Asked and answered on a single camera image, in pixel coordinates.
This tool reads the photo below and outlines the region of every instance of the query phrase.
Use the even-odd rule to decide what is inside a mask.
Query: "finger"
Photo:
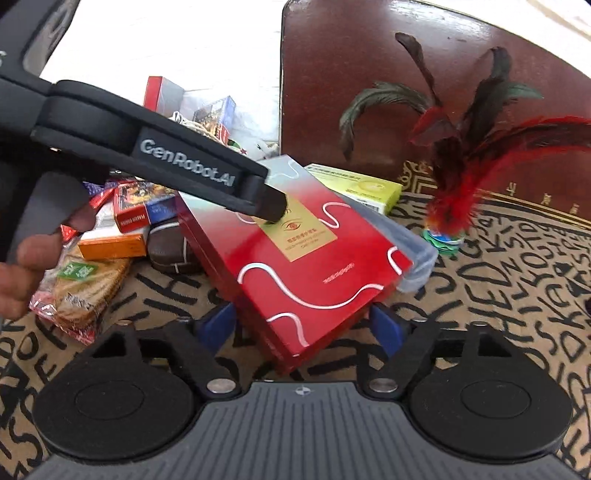
[[[43,272],[0,263],[0,295],[27,301],[37,291]]]
[[[29,311],[28,301],[18,301],[0,296],[0,317],[7,320],[18,320]]]
[[[17,263],[29,270],[45,271],[55,268],[61,254],[61,233],[33,235],[18,246]]]
[[[95,227],[95,223],[95,211],[89,204],[86,204],[70,217],[66,225],[71,226],[79,232],[89,232]]]

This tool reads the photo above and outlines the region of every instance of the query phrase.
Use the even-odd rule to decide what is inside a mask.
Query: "brown wooden surface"
[[[302,164],[322,163],[396,180],[404,161],[428,159],[407,142],[417,114],[399,105],[377,106],[356,122],[353,160],[339,150],[339,118],[351,100],[376,80],[403,82],[427,92],[407,52],[394,39],[417,37],[436,80],[436,89],[458,120],[476,85],[488,76],[495,46],[513,58],[511,79],[536,87],[544,100],[521,100],[499,116],[511,127],[536,116],[591,117],[591,79],[549,52],[516,35],[445,9],[408,0],[298,0],[283,19],[281,148]],[[580,205],[591,219],[591,155],[543,157],[509,167],[487,188],[568,213]]]

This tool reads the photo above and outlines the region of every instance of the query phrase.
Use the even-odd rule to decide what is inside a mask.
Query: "metal screw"
[[[207,383],[207,389],[211,393],[230,393],[236,388],[236,382],[229,378],[214,378]]]
[[[392,393],[398,385],[391,378],[374,378],[369,382],[369,387],[377,393]]]

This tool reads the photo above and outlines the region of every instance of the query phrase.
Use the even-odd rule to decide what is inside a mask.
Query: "yellow-green box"
[[[400,198],[402,185],[369,175],[312,163],[306,167],[324,186],[387,215]]]

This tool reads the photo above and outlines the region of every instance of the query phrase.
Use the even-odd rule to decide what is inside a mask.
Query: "beige rug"
[[[427,198],[406,194],[392,212],[420,233]],[[589,405],[591,232],[578,231],[520,207],[484,205],[470,238],[456,257],[440,257],[425,288],[395,294],[392,308],[406,319],[426,318],[463,328],[485,319],[521,347],[568,392],[573,424],[558,453],[590,477]],[[138,329],[177,316],[200,317],[220,302],[204,275],[164,275],[135,264],[112,302],[103,327],[132,319]],[[28,315],[0,336],[0,479],[22,478],[47,452],[31,422],[35,396],[82,346],[57,328]],[[301,380],[354,380],[379,368],[386,356],[362,322],[291,375]],[[244,386],[275,378],[248,335],[238,329],[219,362]]]

